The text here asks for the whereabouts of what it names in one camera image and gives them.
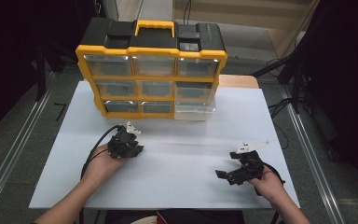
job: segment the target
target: yellow storage organizer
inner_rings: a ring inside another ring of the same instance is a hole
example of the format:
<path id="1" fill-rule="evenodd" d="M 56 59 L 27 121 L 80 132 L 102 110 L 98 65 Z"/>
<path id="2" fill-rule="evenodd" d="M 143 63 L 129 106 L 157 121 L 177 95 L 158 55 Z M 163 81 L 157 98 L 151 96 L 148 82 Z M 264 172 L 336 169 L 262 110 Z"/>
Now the yellow storage organizer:
<path id="1" fill-rule="evenodd" d="M 108 118 L 205 120 L 227 54 L 219 27 L 91 19 L 78 66 Z"/>

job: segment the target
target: white tabletop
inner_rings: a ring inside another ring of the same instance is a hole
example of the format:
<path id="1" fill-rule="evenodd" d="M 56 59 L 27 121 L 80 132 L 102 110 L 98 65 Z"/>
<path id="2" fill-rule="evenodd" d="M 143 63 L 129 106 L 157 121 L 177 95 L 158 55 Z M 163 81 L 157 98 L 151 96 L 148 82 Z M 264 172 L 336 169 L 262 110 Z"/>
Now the white tabletop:
<path id="1" fill-rule="evenodd" d="M 218 88 L 216 111 L 207 121 L 133 119 L 142 131 L 144 151 L 120 167 L 85 207 L 103 209 L 246 209 L 270 208 L 247 182 L 230 186 L 214 170 L 233 171 L 229 157 L 243 141 L 269 141 L 260 158 L 281 174 L 298 204 L 281 146 L 260 89 Z M 49 208 L 79 181 L 81 168 L 98 139 L 128 120 L 107 119 L 93 103 L 87 81 L 80 81 L 40 176 L 30 208 Z M 109 141 L 112 132 L 103 140 Z"/>

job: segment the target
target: wire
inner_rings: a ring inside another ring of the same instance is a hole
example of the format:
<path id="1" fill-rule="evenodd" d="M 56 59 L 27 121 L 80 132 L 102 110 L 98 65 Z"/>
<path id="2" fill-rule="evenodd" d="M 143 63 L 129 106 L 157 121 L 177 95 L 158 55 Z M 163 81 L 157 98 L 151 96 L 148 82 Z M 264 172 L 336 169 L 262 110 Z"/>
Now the wire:
<path id="1" fill-rule="evenodd" d="M 282 149 L 287 149 L 289 147 L 289 137 L 287 136 L 286 132 L 273 120 L 272 123 L 279 129 L 284 135 L 284 138 L 286 139 L 286 146 L 282 147 Z"/>
<path id="2" fill-rule="evenodd" d="M 271 62 L 273 62 L 273 61 L 278 61 L 278 63 L 280 63 L 280 59 L 271 59 L 271 60 L 269 60 L 267 63 L 266 63 L 266 66 L 265 67 L 267 67 L 267 66 L 269 66 L 269 63 L 271 63 Z M 276 69 L 274 69 L 274 70 L 277 70 L 277 71 L 279 71 L 279 72 L 281 72 L 282 71 L 282 69 L 280 70 L 279 68 L 276 68 Z M 272 71 L 269 71 L 268 73 L 270 74 L 270 75 L 272 75 L 273 77 L 278 77 L 278 75 L 279 74 L 272 74 L 271 72 Z"/>
<path id="3" fill-rule="evenodd" d="M 187 25 L 188 25 L 188 20 L 190 20 L 190 12 L 191 12 L 191 0 L 188 0 L 190 2 L 190 8 L 188 9 L 188 14 L 187 14 Z"/>
<path id="4" fill-rule="evenodd" d="M 94 160 L 95 157 L 97 157 L 97 156 L 100 155 L 101 153 L 103 153 L 103 152 L 105 152 L 106 150 L 108 150 L 108 149 L 105 149 L 105 150 L 103 150 L 103 151 L 97 153 L 96 155 L 92 156 L 92 154 L 94 153 L 95 149 L 101 144 L 101 142 L 103 141 L 103 139 L 104 139 L 110 132 L 112 132 L 115 128 L 118 128 L 118 127 L 119 127 L 119 125 L 116 125 L 116 126 L 110 128 L 109 130 L 107 130 L 107 131 L 103 134 L 103 136 L 101 136 L 101 138 L 98 140 L 98 142 L 95 144 L 95 146 L 92 148 L 92 150 L 91 150 L 91 152 L 89 153 L 89 156 L 87 157 L 87 160 L 86 160 L 86 162 L 84 163 L 83 168 L 82 168 L 82 170 L 81 170 L 80 179 L 83 178 L 83 175 L 84 175 L 84 173 L 86 172 L 87 167 L 89 166 L 89 163 L 90 163 L 92 160 Z M 80 223 L 80 224 L 83 224 L 83 223 L 84 223 L 84 208 L 82 208 L 82 209 L 80 210 L 80 212 L 79 212 L 79 223 Z"/>
<path id="5" fill-rule="evenodd" d="M 188 24 L 188 20 L 190 19 L 191 0 L 188 0 L 188 2 L 186 4 L 185 12 L 183 13 L 183 24 L 185 24 L 185 17 L 186 17 L 186 12 L 187 12 L 188 8 L 189 8 L 189 10 L 188 10 L 188 15 L 187 15 L 187 24 Z"/>
<path id="6" fill-rule="evenodd" d="M 289 147 L 289 137 L 287 136 L 286 132 L 273 120 L 275 118 L 275 116 L 277 116 L 279 114 L 279 112 L 281 112 L 287 105 L 292 103 L 292 98 L 285 98 L 280 100 L 279 103 L 275 104 L 275 105 L 269 105 L 268 106 L 268 110 L 269 113 L 271 115 L 271 119 L 272 119 L 272 123 L 283 133 L 287 144 L 282 147 L 282 149 L 286 149 Z"/>
<path id="7" fill-rule="evenodd" d="M 103 151 L 100 151 L 100 152 L 98 152 L 95 156 L 93 156 L 91 159 L 89 159 L 89 163 L 92 161 L 92 160 L 94 160 L 94 158 L 96 158 L 98 155 L 100 155 L 101 153 L 103 153 L 103 152 L 105 152 L 105 151 L 107 151 L 108 149 L 105 149 L 105 150 L 103 150 Z"/>

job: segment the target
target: human hand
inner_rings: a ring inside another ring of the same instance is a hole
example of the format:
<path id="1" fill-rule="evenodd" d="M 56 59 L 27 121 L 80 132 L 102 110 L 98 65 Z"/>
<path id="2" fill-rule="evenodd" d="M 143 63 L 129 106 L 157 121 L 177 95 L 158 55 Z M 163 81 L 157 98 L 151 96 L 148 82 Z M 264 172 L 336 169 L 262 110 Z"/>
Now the human hand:
<path id="1" fill-rule="evenodd" d="M 129 159 L 112 159 L 107 150 L 107 144 L 97 147 L 93 154 L 93 158 L 81 179 L 82 183 L 97 189 L 106 181 L 118 167 L 127 162 Z"/>
<path id="2" fill-rule="evenodd" d="M 267 166 L 264 166 L 261 179 L 248 180 L 258 192 L 266 198 L 275 208 L 275 205 L 283 199 L 290 199 L 279 177 L 277 177 Z"/>
<path id="3" fill-rule="evenodd" d="M 287 224 L 309 224 L 310 222 L 299 210 L 297 205 L 289 197 L 279 177 L 277 177 L 267 166 L 264 166 L 261 179 L 248 180 L 258 192 L 265 197 L 272 208 L 282 216 Z"/>

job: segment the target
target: clear plastic drawer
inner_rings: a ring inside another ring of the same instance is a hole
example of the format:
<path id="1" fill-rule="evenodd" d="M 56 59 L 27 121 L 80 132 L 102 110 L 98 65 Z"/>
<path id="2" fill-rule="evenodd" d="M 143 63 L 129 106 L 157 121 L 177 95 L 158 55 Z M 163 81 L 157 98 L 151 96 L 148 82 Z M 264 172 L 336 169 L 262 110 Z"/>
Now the clear plastic drawer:
<path id="1" fill-rule="evenodd" d="M 176 82 L 175 101 L 209 103 L 213 93 L 210 82 Z"/>
<path id="2" fill-rule="evenodd" d="M 133 56 L 136 76 L 173 76 L 174 58 L 165 56 Z"/>
<path id="3" fill-rule="evenodd" d="M 85 55 L 84 58 L 93 76 L 132 76 L 128 56 Z"/>
<path id="4" fill-rule="evenodd" d="M 107 112 L 138 112 L 138 102 L 136 101 L 103 101 L 103 104 Z"/>
<path id="5" fill-rule="evenodd" d="M 141 108 L 143 113 L 169 114 L 172 112 L 172 102 L 170 101 L 141 102 Z"/>
<path id="6" fill-rule="evenodd" d="M 139 94 L 143 96 L 172 96 L 172 81 L 137 81 Z"/>
<path id="7" fill-rule="evenodd" d="M 177 61 L 178 76 L 181 77 L 214 77 L 219 60 L 216 59 L 188 59 Z"/>
<path id="8" fill-rule="evenodd" d="M 95 80 L 101 95 L 133 96 L 135 88 L 133 81 Z"/>
<path id="9" fill-rule="evenodd" d="M 175 102 L 175 119 L 206 120 L 215 111 L 215 103 L 209 104 Z"/>

